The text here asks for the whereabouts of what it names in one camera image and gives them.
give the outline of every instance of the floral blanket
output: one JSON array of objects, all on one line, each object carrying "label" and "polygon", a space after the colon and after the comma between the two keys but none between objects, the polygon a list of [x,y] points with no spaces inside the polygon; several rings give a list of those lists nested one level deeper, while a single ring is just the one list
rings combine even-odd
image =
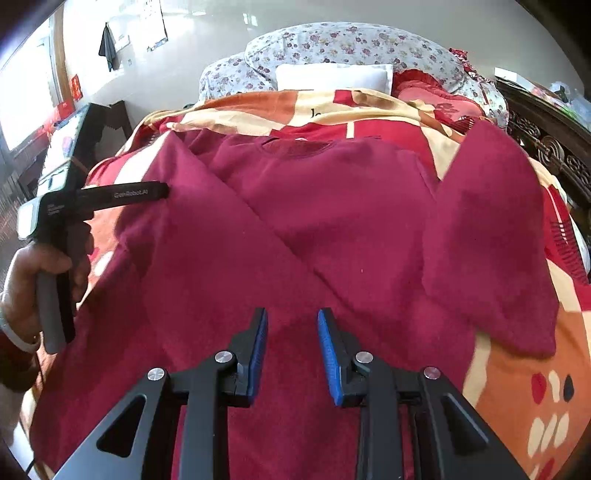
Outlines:
[{"label": "floral blanket", "polygon": [[[330,140],[380,137],[413,150],[442,179],[464,136],[434,119],[422,102],[404,103],[373,90],[334,92],[244,93],[213,100],[183,111],[161,111],[146,117],[116,158],[97,165],[89,183],[110,163],[129,157],[111,181],[140,181],[161,147],[167,131],[207,128],[245,135]],[[544,198],[545,251],[548,270],[560,301],[556,353],[538,359],[507,351],[479,333],[463,394],[507,445],[530,478],[552,478],[565,463],[591,418],[591,291],[573,260],[576,249],[568,232],[568,211],[557,193],[557,180],[531,160]],[[112,252],[122,208],[98,212],[91,221],[97,252]],[[109,258],[95,254],[87,297],[100,282]],[[46,375],[51,360],[43,358]],[[38,398],[42,386],[34,391]]]}]

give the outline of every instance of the black towel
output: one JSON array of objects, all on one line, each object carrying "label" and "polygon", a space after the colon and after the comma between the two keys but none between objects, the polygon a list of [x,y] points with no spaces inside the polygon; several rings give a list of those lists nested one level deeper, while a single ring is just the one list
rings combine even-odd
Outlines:
[{"label": "black towel", "polygon": [[115,68],[113,64],[117,58],[117,52],[115,51],[115,42],[113,41],[113,36],[111,35],[108,24],[105,24],[105,29],[103,30],[103,39],[100,42],[99,55],[101,57],[106,57],[109,71]]}]

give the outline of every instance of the wrist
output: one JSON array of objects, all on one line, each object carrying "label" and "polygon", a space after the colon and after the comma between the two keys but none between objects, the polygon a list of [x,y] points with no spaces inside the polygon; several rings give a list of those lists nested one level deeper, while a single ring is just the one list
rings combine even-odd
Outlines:
[{"label": "wrist", "polygon": [[30,322],[20,319],[18,315],[15,315],[9,302],[5,302],[3,299],[0,300],[0,310],[8,326],[23,342],[35,343],[39,332],[30,326]]}]

